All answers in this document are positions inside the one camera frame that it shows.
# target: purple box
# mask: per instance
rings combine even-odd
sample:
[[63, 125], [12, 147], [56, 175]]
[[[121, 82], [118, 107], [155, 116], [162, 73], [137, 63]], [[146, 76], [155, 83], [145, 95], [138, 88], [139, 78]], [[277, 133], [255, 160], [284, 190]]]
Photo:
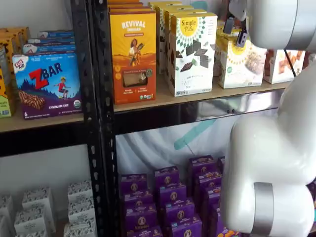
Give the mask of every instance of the purple box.
[[125, 174], [120, 180], [120, 189], [123, 194], [147, 189], [147, 174]]
[[193, 195], [194, 177], [207, 171], [215, 171], [216, 162], [212, 156], [204, 156], [189, 159], [188, 167], [188, 196]]
[[192, 218], [171, 223], [170, 237], [201, 237], [202, 221], [196, 214]]
[[154, 174], [156, 189], [160, 186], [179, 183], [179, 170], [176, 166], [158, 169]]
[[124, 206], [141, 206], [153, 203], [153, 194], [150, 190], [140, 190], [124, 195]]
[[187, 186], [182, 183], [161, 186], [159, 188], [158, 196], [159, 205], [160, 207], [162, 207], [169, 202], [173, 202], [179, 199], [185, 199], [187, 197]]
[[194, 202], [191, 197], [168, 203], [165, 206], [165, 225], [194, 216]]
[[127, 234], [157, 225], [157, 212], [154, 204], [128, 207], [125, 212], [125, 230]]
[[155, 226], [140, 232], [130, 233], [127, 237], [163, 237], [160, 226]]

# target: white box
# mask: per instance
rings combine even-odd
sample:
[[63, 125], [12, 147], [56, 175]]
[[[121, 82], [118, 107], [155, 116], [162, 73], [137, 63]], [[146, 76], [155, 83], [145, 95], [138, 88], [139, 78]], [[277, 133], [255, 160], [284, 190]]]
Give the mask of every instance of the white box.
[[14, 222], [18, 235], [46, 231], [50, 236], [48, 220], [45, 217], [44, 205], [19, 211]]
[[86, 198], [78, 202], [70, 202], [68, 206], [69, 222], [83, 221], [95, 218], [93, 198]]
[[6, 218], [6, 222], [8, 224], [10, 233], [12, 235], [15, 235], [15, 229], [13, 224], [15, 218], [15, 211], [13, 208], [12, 196], [0, 196], [0, 215]]
[[68, 186], [68, 201], [75, 202], [93, 196], [91, 181], [85, 180]]
[[24, 209], [44, 205], [45, 216], [52, 232], [56, 232], [56, 215], [53, 207], [53, 196], [50, 187], [26, 191], [23, 195], [22, 206]]

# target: cereal box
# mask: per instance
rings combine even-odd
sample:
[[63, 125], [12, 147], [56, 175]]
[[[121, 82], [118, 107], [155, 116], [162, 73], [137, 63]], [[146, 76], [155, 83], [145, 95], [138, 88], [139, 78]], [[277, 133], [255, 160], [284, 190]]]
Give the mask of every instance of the cereal box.
[[11, 117], [14, 114], [15, 102], [5, 47], [0, 46], [0, 118]]
[[174, 13], [170, 28], [169, 89], [174, 96], [212, 90], [217, 15]]
[[50, 187], [24, 192], [22, 206], [24, 209], [44, 205], [45, 216], [52, 232], [56, 232], [56, 214]]
[[212, 156], [204, 156], [189, 159], [188, 167], [188, 195], [193, 194], [194, 177], [207, 171], [216, 170], [216, 162]]
[[267, 50], [256, 47], [249, 39], [243, 48], [236, 47], [237, 37], [238, 33], [233, 33], [216, 39], [222, 67], [219, 84], [224, 89], [261, 85]]
[[124, 195], [124, 206], [141, 206], [153, 203], [153, 194], [150, 190], [140, 190]]
[[164, 206], [169, 202], [186, 198], [187, 186], [182, 183], [169, 184], [159, 188], [159, 204]]
[[12, 61], [24, 119], [81, 112], [74, 51], [15, 55]]
[[66, 43], [74, 42], [75, 37], [66, 37], [66, 38], [32, 38], [28, 39], [27, 43]]
[[136, 233], [130, 233], [127, 237], [163, 237], [163, 235], [160, 226], [155, 226]]
[[147, 174], [125, 174], [121, 177], [120, 189], [123, 194], [147, 188]]
[[129, 207], [125, 213], [127, 234], [142, 231], [157, 225], [157, 211], [154, 204]]
[[160, 186], [179, 182], [179, 170], [176, 166], [155, 170], [154, 174], [156, 189]]
[[80, 201], [85, 198], [93, 197], [91, 180], [73, 183], [68, 186], [68, 201]]
[[156, 98], [154, 11], [110, 13], [115, 104]]
[[196, 214], [192, 218], [184, 218], [181, 221], [171, 223], [169, 237], [201, 237], [202, 221]]
[[[296, 75], [302, 71], [305, 51], [287, 50]], [[283, 50], [268, 50], [263, 79], [274, 84], [292, 81], [294, 75]]]
[[63, 38], [63, 37], [74, 37], [73, 31], [62, 30], [62, 31], [40, 31], [38, 32], [38, 38]]

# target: yellow box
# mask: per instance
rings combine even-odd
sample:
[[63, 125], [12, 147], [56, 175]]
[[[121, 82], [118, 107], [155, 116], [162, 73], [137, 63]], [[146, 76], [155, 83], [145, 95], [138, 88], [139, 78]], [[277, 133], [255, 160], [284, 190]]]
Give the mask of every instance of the yellow box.
[[15, 103], [5, 47], [0, 46], [0, 118], [11, 117], [15, 112]]

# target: cardboard box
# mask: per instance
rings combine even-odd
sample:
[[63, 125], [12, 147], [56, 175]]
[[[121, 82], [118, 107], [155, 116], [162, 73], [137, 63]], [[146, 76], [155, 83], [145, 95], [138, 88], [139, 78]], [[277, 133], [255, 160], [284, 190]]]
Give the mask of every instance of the cardboard box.
[[120, 179], [120, 189], [123, 194], [147, 189], [147, 174], [124, 174]]
[[15, 108], [16, 97], [7, 64], [5, 47], [0, 46], [0, 118], [11, 117]]
[[156, 98], [154, 11], [110, 13], [115, 104]]
[[211, 91], [217, 15], [174, 13], [170, 20], [171, 93], [182, 96]]
[[74, 51], [15, 55], [12, 61], [24, 119], [81, 112]]
[[156, 189], [158, 189], [160, 186], [179, 183], [179, 170], [176, 166], [155, 170], [154, 175]]
[[192, 218], [184, 218], [179, 222], [171, 223], [169, 237], [201, 237], [202, 221], [196, 214]]
[[94, 202], [92, 197], [81, 201], [70, 202], [68, 204], [68, 219], [70, 224], [90, 218], [95, 219]]
[[160, 226], [155, 226], [136, 233], [130, 233], [127, 237], [163, 237], [163, 235]]
[[142, 231], [157, 225], [157, 211], [154, 204], [129, 207], [125, 213], [127, 234]]
[[52, 232], [56, 232], [56, 213], [50, 187], [24, 192], [22, 206], [24, 209], [44, 205], [45, 216]]
[[19, 211], [15, 217], [14, 227], [17, 235], [46, 231], [50, 236], [44, 205]]
[[[287, 50], [296, 76], [302, 72], [305, 51]], [[292, 81], [294, 75], [283, 50], [268, 50], [263, 79], [271, 84]]]
[[237, 37], [238, 33], [233, 33], [218, 35], [216, 39], [222, 67], [219, 84], [224, 89], [259, 86], [262, 83], [267, 50], [256, 47], [249, 39], [243, 48], [236, 47]]
[[62, 31], [40, 31], [38, 32], [38, 38], [63, 38], [63, 37], [74, 37], [75, 33], [69, 30]]
[[15, 228], [14, 228], [15, 210], [13, 207], [12, 196], [10, 195], [0, 196], [0, 216], [5, 217], [10, 234], [12, 236], [15, 235]]
[[91, 180], [73, 183], [68, 186], [68, 201], [75, 202], [93, 197]]
[[159, 188], [159, 205], [164, 206], [169, 202], [186, 198], [187, 186], [182, 183], [169, 184]]

